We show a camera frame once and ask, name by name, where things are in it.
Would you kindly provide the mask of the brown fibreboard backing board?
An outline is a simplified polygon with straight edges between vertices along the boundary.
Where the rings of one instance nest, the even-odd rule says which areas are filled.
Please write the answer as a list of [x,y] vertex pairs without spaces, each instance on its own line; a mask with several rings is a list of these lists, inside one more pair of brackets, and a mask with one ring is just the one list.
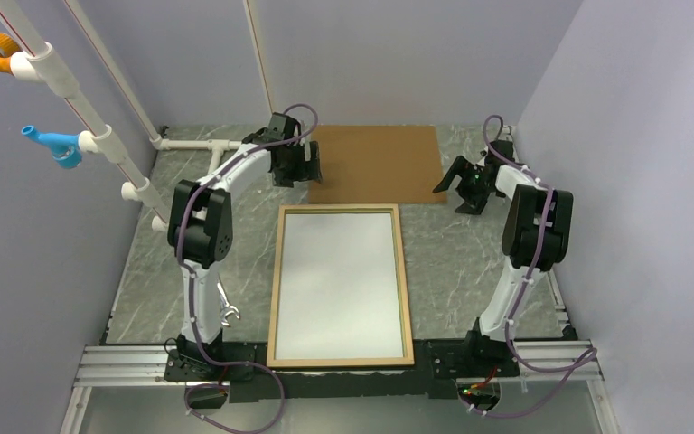
[[446,203],[433,189],[443,178],[433,126],[321,126],[323,180],[309,203]]

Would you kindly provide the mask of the white PVC pipe stand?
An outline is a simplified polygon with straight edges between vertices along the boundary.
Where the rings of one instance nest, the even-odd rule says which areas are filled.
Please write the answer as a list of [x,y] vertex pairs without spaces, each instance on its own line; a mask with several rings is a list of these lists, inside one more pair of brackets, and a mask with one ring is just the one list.
[[[131,109],[135,121],[145,132],[145,141],[156,151],[207,151],[210,163],[204,177],[219,165],[226,162],[239,148],[240,140],[204,139],[175,140],[160,134],[155,124],[145,113],[127,83],[123,72],[118,68],[101,37],[91,21],[82,11],[77,1],[65,2],[72,21],[77,24],[92,52],[101,61],[104,72],[113,81],[120,92],[125,107]],[[82,162],[89,156],[100,156],[114,166],[123,177],[120,186],[120,197],[125,201],[137,202],[152,212],[151,227],[154,231],[165,232],[169,226],[171,206],[153,185],[151,179],[132,159],[124,140],[113,126],[105,121],[103,115],[94,107],[70,66],[59,51],[45,40],[35,28],[23,8],[16,1],[0,1],[0,24],[5,28],[2,33],[10,35],[21,47],[21,50],[10,58],[12,77],[20,82],[28,82],[48,90],[59,100],[81,125],[77,132],[50,132],[35,126],[45,133],[79,135]]]

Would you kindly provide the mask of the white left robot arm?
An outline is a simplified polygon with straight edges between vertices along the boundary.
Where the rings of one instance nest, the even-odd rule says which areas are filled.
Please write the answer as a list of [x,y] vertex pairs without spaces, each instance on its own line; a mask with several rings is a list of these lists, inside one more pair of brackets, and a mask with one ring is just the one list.
[[200,379],[221,372],[222,333],[231,317],[240,317],[219,272],[233,243],[233,203],[266,175],[273,185],[285,188],[321,181],[319,147],[308,135],[301,121],[275,112],[267,126],[241,140],[226,162],[174,188],[167,241],[182,272],[185,302],[176,353]]

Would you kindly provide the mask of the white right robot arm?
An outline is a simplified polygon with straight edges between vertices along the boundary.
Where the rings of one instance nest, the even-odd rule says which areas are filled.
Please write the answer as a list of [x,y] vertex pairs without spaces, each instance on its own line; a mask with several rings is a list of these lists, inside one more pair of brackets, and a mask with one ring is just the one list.
[[458,156],[434,188],[462,198],[456,212],[480,215],[496,195],[510,202],[503,226],[504,265],[492,299],[477,317],[456,355],[473,375],[511,362],[511,339],[530,293],[567,255],[574,196],[549,187],[514,158],[505,140],[488,143],[474,163]]

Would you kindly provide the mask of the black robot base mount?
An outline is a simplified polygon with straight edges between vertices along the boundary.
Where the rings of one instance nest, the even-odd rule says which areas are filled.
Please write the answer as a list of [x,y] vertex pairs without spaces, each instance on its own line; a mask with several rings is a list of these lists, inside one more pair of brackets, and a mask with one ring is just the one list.
[[[492,375],[494,379],[516,378],[520,367],[512,356],[496,362],[471,354],[463,339],[429,339],[413,341],[415,364],[388,371],[327,370],[297,371],[293,368],[277,369],[288,399],[383,397],[425,395],[432,399],[454,399],[454,387],[467,382],[480,382]],[[228,342],[223,345],[227,360],[237,362],[225,373],[219,366],[194,364],[180,359],[171,349],[164,371],[167,382],[211,382],[222,379],[230,387],[230,402],[250,403],[276,399],[279,389],[276,381],[247,362],[265,363],[265,342]]]

